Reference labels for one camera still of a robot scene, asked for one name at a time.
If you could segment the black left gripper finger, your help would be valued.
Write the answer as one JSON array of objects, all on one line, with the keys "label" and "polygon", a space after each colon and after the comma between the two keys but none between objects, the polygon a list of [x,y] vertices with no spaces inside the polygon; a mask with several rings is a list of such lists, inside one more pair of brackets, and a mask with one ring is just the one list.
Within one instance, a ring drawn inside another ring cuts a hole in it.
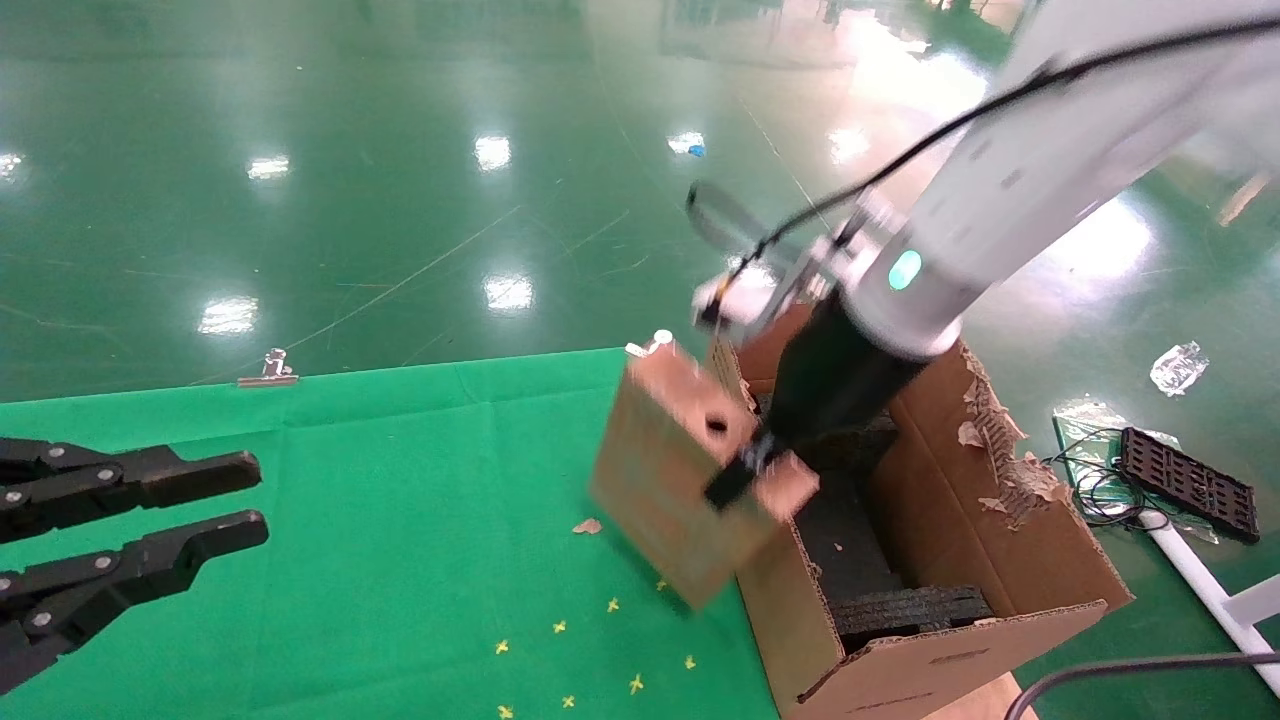
[{"label": "black left gripper finger", "polygon": [[105,454],[77,445],[5,437],[1,542],[79,527],[134,509],[165,509],[250,489],[262,480],[247,451],[184,460],[170,447]]},{"label": "black left gripper finger", "polygon": [[268,537],[265,516],[244,510],[150,533],[115,551],[4,571],[1,692],[74,653],[127,610],[188,591],[209,560]]}]

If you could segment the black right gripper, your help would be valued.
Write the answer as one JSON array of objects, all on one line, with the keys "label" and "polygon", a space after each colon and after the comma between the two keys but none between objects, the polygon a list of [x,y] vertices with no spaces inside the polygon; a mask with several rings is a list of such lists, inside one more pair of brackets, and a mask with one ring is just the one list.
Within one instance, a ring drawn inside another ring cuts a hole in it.
[{"label": "black right gripper", "polygon": [[755,357],[774,360],[772,400],[759,429],[703,491],[716,511],[787,452],[873,418],[931,363],[928,354],[891,347],[849,311],[841,290],[778,315],[756,336]]}]

